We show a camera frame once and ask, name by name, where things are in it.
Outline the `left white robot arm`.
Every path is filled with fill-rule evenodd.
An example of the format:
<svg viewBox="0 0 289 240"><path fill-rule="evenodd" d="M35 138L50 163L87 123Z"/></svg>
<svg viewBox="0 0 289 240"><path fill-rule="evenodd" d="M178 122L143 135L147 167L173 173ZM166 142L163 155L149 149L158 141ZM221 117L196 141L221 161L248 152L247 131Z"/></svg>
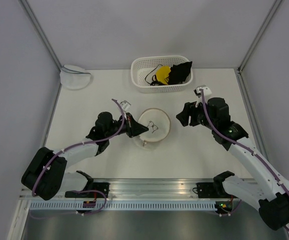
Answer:
<svg viewBox="0 0 289 240"><path fill-rule="evenodd" d="M148 131L149 128L137 122L129 112L118 120L114 120L110 112L101 112L95 126L81 142L59 151L41 147L22 175L21 183L31 190L34 197L50 200L64 186L68 167L100 155L115 136L125 134L134 138Z"/></svg>

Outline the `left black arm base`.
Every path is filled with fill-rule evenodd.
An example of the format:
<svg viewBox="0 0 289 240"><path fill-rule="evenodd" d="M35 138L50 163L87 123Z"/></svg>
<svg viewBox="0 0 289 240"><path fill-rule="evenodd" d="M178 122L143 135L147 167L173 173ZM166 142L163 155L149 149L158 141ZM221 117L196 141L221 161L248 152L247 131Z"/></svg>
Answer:
<svg viewBox="0 0 289 240"><path fill-rule="evenodd" d="M81 170L66 173L61 186L64 197L68 199L105 199L110 190L109 182L96 182L94 178Z"/></svg>

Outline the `white mesh laundry bag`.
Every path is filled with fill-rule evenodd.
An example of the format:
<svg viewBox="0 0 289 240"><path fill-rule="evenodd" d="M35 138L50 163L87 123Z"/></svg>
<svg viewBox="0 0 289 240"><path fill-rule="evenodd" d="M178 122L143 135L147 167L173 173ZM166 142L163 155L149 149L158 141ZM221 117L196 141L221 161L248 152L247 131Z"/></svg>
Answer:
<svg viewBox="0 0 289 240"><path fill-rule="evenodd" d="M138 123L147 127L148 131L136 136L133 142L137 147L148 151L157 149L171 131L169 115L159 108L146 109L140 115Z"/></svg>

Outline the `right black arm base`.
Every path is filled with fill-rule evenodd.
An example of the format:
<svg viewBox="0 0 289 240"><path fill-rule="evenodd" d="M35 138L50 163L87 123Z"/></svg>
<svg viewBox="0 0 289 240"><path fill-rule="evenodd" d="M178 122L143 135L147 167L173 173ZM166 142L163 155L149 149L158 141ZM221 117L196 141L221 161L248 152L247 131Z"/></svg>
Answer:
<svg viewBox="0 0 289 240"><path fill-rule="evenodd" d="M225 192L223 182L235 174L231 171L225 171L216 175L212 182L197 182L192 192L198 196L199 199L238 199L235 195Z"/></svg>

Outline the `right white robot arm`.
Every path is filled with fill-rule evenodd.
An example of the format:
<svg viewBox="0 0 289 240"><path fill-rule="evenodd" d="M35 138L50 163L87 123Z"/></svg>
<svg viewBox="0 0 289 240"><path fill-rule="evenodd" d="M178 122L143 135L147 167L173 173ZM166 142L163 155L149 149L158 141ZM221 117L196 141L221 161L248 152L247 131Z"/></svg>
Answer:
<svg viewBox="0 0 289 240"><path fill-rule="evenodd" d="M231 120L223 98L184 104L176 115L182 126L202 125L211 130L214 140L234 156L251 174L257 185L225 171L213 178L213 193L223 198L233 195L253 207L272 230L289 224L289 181L258 151L248 133Z"/></svg>

